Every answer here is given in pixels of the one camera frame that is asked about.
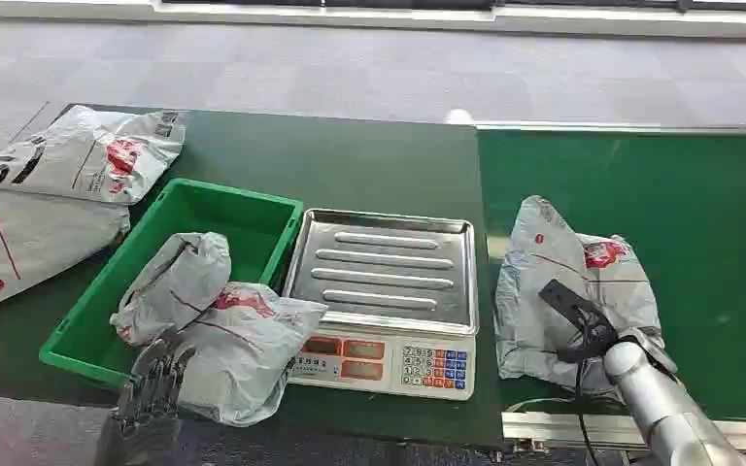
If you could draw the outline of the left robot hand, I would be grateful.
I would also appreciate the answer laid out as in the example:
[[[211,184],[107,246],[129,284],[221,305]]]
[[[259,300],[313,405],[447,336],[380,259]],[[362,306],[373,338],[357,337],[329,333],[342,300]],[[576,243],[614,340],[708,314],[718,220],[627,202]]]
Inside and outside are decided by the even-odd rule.
[[[155,421],[178,418],[178,398],[195,346],[187,333],[164,330],[145,346],[123,384],[112,419],[123,439],[132,438]]]

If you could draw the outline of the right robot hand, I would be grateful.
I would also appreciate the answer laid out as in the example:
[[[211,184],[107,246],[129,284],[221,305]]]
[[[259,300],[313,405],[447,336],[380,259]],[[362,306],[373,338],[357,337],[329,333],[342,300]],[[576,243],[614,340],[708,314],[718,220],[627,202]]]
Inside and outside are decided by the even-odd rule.
[[[579,363],[590,357],[603,356],[618,342],[617,330],[606,315],[592,301],[558,280],[547,282],[538,296],[579,332],[578,344],[557,349],[561,361]]]

